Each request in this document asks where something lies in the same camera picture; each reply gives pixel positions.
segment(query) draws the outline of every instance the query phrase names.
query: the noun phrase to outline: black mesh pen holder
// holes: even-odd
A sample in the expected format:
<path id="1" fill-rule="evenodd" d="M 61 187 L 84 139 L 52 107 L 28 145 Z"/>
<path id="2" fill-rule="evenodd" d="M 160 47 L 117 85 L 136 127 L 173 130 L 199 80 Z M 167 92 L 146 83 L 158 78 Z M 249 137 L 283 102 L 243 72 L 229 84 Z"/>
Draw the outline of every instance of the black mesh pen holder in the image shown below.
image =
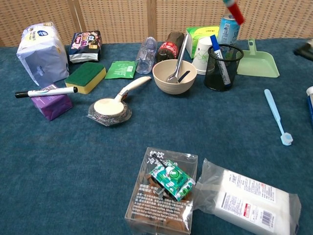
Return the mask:
<path id="1" fill-rule="evenodd" d="M 223 59 L 216 56 L 213 47 L 208 49 L 209 59 L 204 84 L 212 90 L 224 92 L 233 86 L 239 61 L 244 56 L 244 52 L 232 45 L 219 45 Z"/>

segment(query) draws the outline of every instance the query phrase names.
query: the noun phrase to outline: bowl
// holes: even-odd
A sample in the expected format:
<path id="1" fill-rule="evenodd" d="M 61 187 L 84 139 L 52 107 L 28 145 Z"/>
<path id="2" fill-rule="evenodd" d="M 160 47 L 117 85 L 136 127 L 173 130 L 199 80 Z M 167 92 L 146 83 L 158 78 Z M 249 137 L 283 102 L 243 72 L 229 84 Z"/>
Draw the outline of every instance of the bowl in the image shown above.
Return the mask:
<path id="1" fill-rule="evenodd" d="M 168 83 L 166 79 L 174 73 L 177 60 L 164 60 L 157 63 L 153 69 L 153 77 L 156 85 L 167 94 L 181 94 L 189 90 L 194 84 L 197 69 L 191 63 L 182 61 L 179 70 L 179 76 L 182 76 L 186 71 L 190 71 L 180 83 Z"/>

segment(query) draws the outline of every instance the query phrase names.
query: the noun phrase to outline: purple soap box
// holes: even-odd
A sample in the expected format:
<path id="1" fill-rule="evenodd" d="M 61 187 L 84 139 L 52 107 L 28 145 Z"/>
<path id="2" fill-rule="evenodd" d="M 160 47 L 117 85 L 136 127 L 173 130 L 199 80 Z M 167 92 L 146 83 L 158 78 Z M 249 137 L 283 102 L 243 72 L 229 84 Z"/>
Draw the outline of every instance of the purple soap box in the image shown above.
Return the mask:
<path id="1" fill-rule="evenodd" d="M 42 90 L 52 90 L 56 88 L 58 88 L 56 85 L 51 84 Z M 72 101 L 66 94 L 33 97 L 31 100 L 36 108 L 50 121 L 73 107 Z"/>

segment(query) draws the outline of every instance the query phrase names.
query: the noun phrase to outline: dustpan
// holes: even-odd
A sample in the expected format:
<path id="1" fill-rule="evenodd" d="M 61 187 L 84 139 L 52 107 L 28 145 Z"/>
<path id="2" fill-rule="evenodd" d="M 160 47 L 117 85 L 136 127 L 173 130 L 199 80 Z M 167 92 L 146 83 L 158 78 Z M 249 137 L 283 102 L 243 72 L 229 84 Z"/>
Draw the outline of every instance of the dustpan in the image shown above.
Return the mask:
<path id="1" fill-rule="evenodd" d="M 279 72 L 271 54 L 257 51 L 254 38 L 248 40 L 249 49 L 244 50 L 240 60 L 237 74 L 257 77 L 278 77 Z"/>

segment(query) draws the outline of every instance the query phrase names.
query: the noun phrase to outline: green sponge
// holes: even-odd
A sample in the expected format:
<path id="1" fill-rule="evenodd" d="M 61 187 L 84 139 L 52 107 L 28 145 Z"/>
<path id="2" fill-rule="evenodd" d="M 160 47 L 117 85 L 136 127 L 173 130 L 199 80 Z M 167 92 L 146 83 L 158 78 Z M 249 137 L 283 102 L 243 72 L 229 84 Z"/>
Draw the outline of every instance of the green sponge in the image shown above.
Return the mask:
<path id="1" fill-rule="evenodd" d="M 79 93 L 88 94 L 106 74 L 102 64 L 85 62 L 65 79 L 65 84 L 67 87 L 77 87 Z"/>

